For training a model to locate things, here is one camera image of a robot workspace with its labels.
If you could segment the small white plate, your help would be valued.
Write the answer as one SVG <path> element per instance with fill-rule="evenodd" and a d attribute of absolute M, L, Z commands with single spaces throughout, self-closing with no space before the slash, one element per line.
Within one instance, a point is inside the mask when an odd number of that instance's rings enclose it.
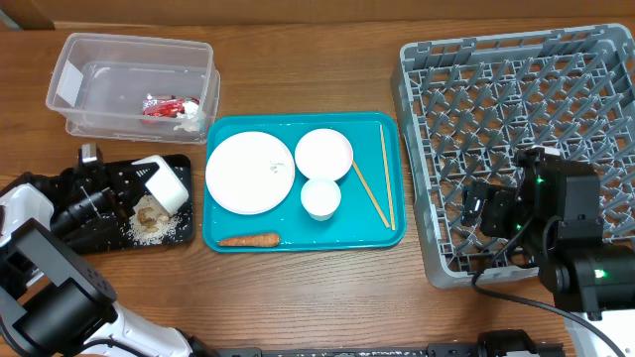
<path fill-rule="evenodd" d="M 307 179 L 342 179 L 353 162 L 348 139 L 332 129 L 315 129 L 304 135 L 295 149 L 295 161 Z"/>

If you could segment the red foil wrapper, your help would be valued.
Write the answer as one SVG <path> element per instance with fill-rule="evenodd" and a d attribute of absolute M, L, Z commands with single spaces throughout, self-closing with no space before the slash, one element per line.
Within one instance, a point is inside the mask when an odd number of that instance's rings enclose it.
<path fill-rule="evenodd" d="M 152 117 L 177 118 L 177 113 L 182 108 L 182 101 L 189 98 L 194 97 L 147 95 L 142 104 L 142 114 Z"/>

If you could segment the white bowl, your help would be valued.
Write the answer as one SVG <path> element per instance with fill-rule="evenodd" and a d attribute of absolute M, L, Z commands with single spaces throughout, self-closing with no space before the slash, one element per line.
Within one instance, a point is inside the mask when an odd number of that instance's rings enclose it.
<path fill-rule="evenodd" d="M 176 214 L 190 198 L 188 190 L 163 157 L 154 155 L 132 163 L 133 166 L 143 164 L 158 165 L 145 187 L 169 215 Z"/>

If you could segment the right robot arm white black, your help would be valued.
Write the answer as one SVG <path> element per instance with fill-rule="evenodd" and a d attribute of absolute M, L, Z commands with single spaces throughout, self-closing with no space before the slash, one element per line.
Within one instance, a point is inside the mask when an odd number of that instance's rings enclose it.
<path fill-rule="evenodd" d="M 568 161 L 555 148 L 534 146 L 513 159 L 515 187 L 474 181 L 462 192 L 460 221 L 506 244 L 492 262 L 520 248 L 552 304 L 487 290 L 483 295 L 561 316 L 580 356 L 634 353 L 634 251 L 603 239 L 600 178 L 592 165 Z"/>

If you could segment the white napkin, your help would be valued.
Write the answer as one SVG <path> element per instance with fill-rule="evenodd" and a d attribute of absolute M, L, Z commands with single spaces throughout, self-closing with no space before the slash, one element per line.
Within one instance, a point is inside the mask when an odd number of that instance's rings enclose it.
<path fill-rule="evenodd" d="M 177 118 L 181 123 L 174 127 L 175 131 L 184 130 L 189 133 L 198 132 L 204 124 L 204 116 L 199 114 L 199 103 L 195 98 L 184 99 Z"/>

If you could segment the wooden chopstick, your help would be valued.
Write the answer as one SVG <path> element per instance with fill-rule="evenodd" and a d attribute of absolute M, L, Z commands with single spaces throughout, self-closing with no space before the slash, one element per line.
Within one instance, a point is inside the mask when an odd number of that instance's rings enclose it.
<path fill-rule="evenodd" d="M 381 142 L 381 149 L 382 149 L 382 159 L 383 159 L 383 165 L 384 165 L 384 176 L 386 181 L 387 199 L 388 199 L 388 205 L 389 205 L 390 228 L 392 231 L 395 231 L 396 221 L 395 221 L 394 206 L 393 206 L 392 184 L 391 184 L 391 178 L 390 178 L 390 170 L 388 166 L 388 156 L 387 156 L 386 143 L 385 143 L 384 127 L 381 124 L 379 126 L 379 131 L 380 131 L 380 142 Z"/>
<path fill-rule="evenodd" d="M 387 220 L 385 214 L 383 213 L 383 210 L 381 209 L 378 201 L 376 200 L 375 195 L 373 194 L 370 186 L 368 185 L 368 183 L 367 183 L 362 171 L 360 170 L 359 166 L 356 164 L 356 162 L 354 160 L 352 162 L 352 167 L 353 167 L 354 171 L 356 172 L 356 174 L 357 174 L 357 176 L 358 176 L 363 188 L 365 189 L 369 199 L 371 200 L 376 212 L 378 213 L 383 225 L 386 228 L 389 228 L 390 226 L 389 226 L 389 223 L 388 223 L 388 220 Z"/>

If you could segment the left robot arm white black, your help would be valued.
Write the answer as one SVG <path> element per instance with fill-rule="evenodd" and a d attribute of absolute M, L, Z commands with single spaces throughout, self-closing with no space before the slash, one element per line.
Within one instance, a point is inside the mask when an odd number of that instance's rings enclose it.
<path fill-rule="evenodd" d="M 147 193 L 176 212 L 189 198 L 160 157 L 25 172 L 1 191 L 1 335 L 21 356 L 213 356 L 200 339 L 123 307 L 72 238 L 120 233 Z"/>

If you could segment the white paper cup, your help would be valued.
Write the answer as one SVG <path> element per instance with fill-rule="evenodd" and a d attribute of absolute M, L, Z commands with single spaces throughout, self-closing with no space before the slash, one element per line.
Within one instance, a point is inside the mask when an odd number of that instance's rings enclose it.
<path fill-rule="evenodd" d="M 338 184 L 325 178 L 309 179 L 301 189 L 301 204 L 314 220 L 330 219 L 341 203 Z"/>

